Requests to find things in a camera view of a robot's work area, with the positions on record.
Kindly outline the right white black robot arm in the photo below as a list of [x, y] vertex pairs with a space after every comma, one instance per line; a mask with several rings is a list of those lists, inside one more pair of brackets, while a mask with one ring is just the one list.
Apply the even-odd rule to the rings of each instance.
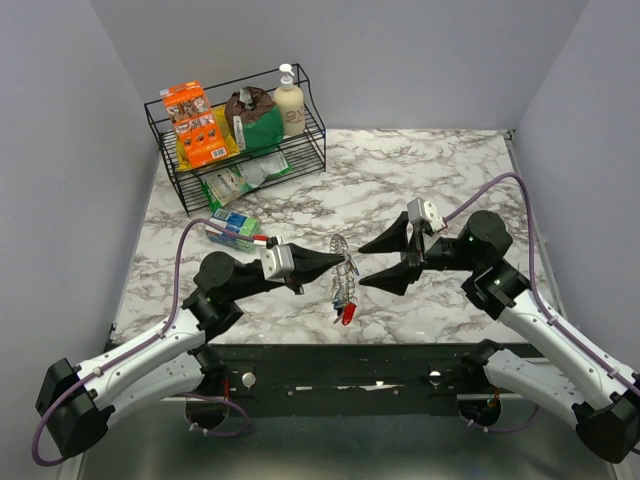
[[489, 385], [519, 394], [554, 413], [601, 459], [621, 463], [639, 444], [639, 374], [597, 347], [535, 290], [505, 254], [513, 239], [501, 217], [475, 212], [457, 237], [444, 237], [434, 214], [403, 212], [362, 254], [395, 253], [398, 264], [361, 279], [363, 286], [402, 296], [423, 271], [467, 271], [462, 289], [489, 317], [526, 339], [557, 368], [552, 374], [485, 340], [460, 367], [469, 390]]

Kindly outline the red key tag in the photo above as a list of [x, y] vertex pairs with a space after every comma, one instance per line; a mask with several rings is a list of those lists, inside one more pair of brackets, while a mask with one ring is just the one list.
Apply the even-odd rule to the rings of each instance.
[[346, 304], [335, 304], [334, 310], [336, 312], [335, 324], [342, 324], [344, 326], [349, 325], [355, 316], [357, 305], [353, 302]]

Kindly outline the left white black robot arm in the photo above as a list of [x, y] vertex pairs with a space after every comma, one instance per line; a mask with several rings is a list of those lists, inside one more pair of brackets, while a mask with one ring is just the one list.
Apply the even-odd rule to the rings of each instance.
[[242, 316], [238, 300], [281, 287], [301, 295], [306, 284], [344, 259], [295, 244], [267, 248], [250, 263], [221, 251], [208, 254], [194, 277], [194, 291], [174, 301], [166, 319], [107, 353], [76, 365], [62, 358], [48, 367], [35, 403], [40, 422], [33, 460], [49, 463], [39, 452], [44, 432], [67, 460], [93, 447], [132, 406], [176, 394], [214, 393], [222, 372], [198, 356]]

